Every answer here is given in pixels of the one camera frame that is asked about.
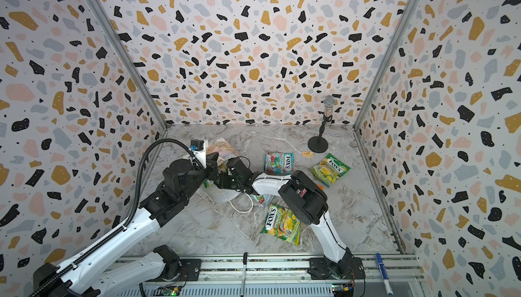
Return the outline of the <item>green spring tea Fox's packet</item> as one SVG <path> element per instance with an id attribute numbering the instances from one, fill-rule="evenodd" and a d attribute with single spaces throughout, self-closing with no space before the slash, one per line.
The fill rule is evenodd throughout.
<path id="1" fill-rule="evenodd" d="M 301 221 L 288 208 L 271 204 L 262 233 L 299 246 Z"/>

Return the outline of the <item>teal Fox's candy packet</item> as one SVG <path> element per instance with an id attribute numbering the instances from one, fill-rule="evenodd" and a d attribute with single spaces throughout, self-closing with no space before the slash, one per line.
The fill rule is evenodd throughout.
<path id="1" fill-rule="evenodd" d="M 289 175 L 294 163 L 293 153 L 266 152 L 264 172 L 271 175 Z"/>
<path id="2" fill-rule="evenodd" d="M 274 196 L 268 195 L 268 194 L 252 195 L 252 198 L 254 199 L 254 201 L 256 201 L 259 204 L 259 206 L 268 207 L 270 205 L 271 201 L 273 200 Z"/>

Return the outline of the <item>white paper bag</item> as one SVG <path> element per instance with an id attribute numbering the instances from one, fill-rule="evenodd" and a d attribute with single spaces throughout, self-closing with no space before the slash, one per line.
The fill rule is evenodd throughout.
<path id="1" fill-rule="evenodd" d="M 227 167 L 229 159 L 238 158 L 237 151 L 224 138 L 218 138 L 213 142 L 204 141 L 206 156 L 210 161 L 206 162 L 207 166 L 215 165 L 210 180 L 205 180 L 201 188 L 207 198 L 212 203 L 228 202 L 232 208 L 240 214 L 248 214 L 252 211 L 254 203 L 250 196 L 250 207 L 248 210 L 239 210 L 231 202 L 241 191 L 233 187 L 233 179 L 231 171 Z"/>

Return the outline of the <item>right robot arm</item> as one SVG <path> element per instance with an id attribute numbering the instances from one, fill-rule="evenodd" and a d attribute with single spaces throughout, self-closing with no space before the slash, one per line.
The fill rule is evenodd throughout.
<path id="1" fill-rule="evenodd" d="M 351 253 L 332 223 L 328 197 L 305 173 L 252 172 L 239 157 L 226 160 L 222 168 L 208 157 L 206 171 L 208 179 L 219 189 L 280 197 L 301 223 L 311 227 L 324 252 L 323 257 L 309 260 L 312 279 L 366 279 L 361 259 Z"/>

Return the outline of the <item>green yellow Fox's candy packet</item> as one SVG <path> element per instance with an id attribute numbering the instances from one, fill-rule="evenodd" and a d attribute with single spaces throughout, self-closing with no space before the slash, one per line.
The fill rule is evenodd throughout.
<path id="1" fill-rule="evenodd" d="M 319 164 L 311 168 L 311 172 L 321 183 L 330 187 L 350 169 L 350 166 L 329 153 Z"/>

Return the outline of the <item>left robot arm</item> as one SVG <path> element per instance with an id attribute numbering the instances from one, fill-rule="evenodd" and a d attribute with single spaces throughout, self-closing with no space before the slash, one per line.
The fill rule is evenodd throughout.
<path id="1" fill-rule="evenodd" d="M 50 263 L 33 275 L 33 296 L 116 296 L 152 279 L 185 281 L 189 272 L 179 255 L 166 245 L 115 270 L 109 267 L 129 249 L 154 233 L 187 205 L 209 174 L 217 170 L 218 153 L 199 159 L 178 159 L 164 170 L 159 188 L 129 217 L 88 249 L 58 266 Z"/>

